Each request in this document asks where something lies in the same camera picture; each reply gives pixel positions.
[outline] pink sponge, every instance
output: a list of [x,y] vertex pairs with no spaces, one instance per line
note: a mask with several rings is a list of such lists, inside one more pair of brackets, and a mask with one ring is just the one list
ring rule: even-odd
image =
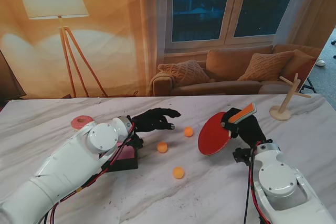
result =
[[71,126],[78,131],[90,122],[93,122],[92,117],[88,115],[80,115],[71,121]]
[[119,157],[117,160],[121,159],[128,159],[128,158],[135,158],[134,149],[132,146],[126,146],[122,149]]

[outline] ping pong paddle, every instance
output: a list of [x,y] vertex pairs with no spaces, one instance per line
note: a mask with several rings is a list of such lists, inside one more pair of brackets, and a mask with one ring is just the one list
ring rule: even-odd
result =
[[[243,110],[233,115],[230,123],[239,123],[246,117],[257,112],[254,103],[249,104]],[[198,136],[198,149],[204,155],[213,155],[219,152],[231,139],[231,132],[223,128],[221,120],[225,112],[213,115],[203,126]]]

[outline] window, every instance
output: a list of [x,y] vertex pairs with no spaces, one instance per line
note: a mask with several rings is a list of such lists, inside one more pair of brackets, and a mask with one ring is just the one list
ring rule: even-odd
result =
[[172,41],[218,39],[226,0],[173,0]]
[[273,35],[290,0],[244,0],[234,37]]
[[290,0],[167,0],[166,49],[272,41]]

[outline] paddle handle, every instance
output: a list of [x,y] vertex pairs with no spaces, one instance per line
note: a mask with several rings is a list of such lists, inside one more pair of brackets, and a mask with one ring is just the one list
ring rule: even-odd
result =
[[250,115],[252,115],[256,112],[257,112],[256,105],[254,104],[254,102],[250,103],[243,110],[241,110],[237,114],[231,116],[230,119],[229,119],[229,123],[239,123],[242,120],[244,120],[245,118],[247,118],[248,116],[250,116]]

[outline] ping pong ball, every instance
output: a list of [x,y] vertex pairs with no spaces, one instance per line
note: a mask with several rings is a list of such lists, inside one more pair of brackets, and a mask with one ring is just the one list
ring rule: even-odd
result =
[[167,146],[167,144],[165,143],[165,142],[160,142],[159,144],[158,144],[158,151],[160,152],[160,153],[165,153],[166,151],[167,151],[167,149],[168,149],[168,146]]
[[191,127],[186,127],[184,129],[184,135],[187,137],[191,137],[194,134],[194,130]]
[[181,179],[184,176],[184,170],[182,167],[175,167],[173,169],[173,176],[176,179]]

